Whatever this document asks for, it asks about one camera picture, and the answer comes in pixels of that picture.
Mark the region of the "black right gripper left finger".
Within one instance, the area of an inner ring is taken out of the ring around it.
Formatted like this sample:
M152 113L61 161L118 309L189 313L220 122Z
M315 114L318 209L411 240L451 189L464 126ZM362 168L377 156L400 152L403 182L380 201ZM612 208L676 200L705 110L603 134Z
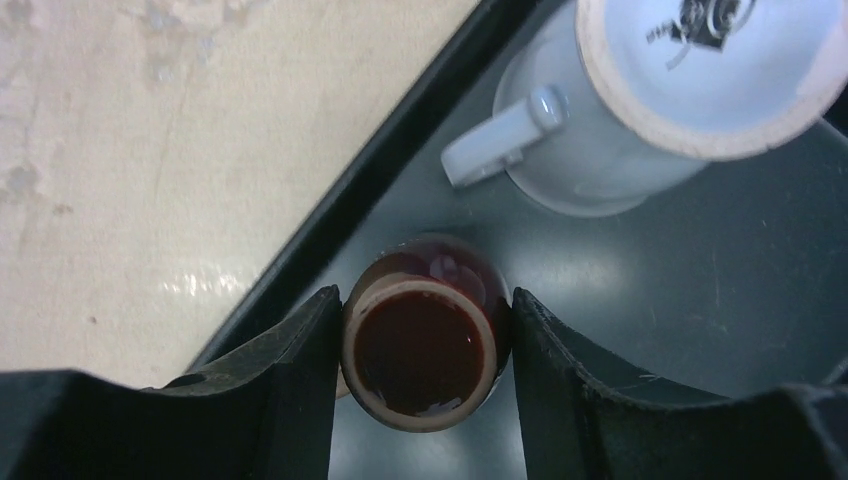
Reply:
M342 306L314 293L262 334L162 388L75 370L1 376L5 479L324 479Z

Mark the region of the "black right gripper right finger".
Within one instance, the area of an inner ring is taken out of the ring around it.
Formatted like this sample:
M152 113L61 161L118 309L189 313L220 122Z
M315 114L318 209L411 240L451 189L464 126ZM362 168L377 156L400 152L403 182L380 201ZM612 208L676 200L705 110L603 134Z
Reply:
M847 367L726 399L637 367L513 294L513 371L532 479L843 479Z

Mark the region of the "brown ribbed mug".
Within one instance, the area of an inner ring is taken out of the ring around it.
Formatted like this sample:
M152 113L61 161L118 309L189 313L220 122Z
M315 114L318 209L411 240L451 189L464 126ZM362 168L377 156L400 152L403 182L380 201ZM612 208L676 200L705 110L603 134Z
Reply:
M428 233L386 250L343 305L337 398L400 431L457 425L504 371L510 300L495 265L463 240Z

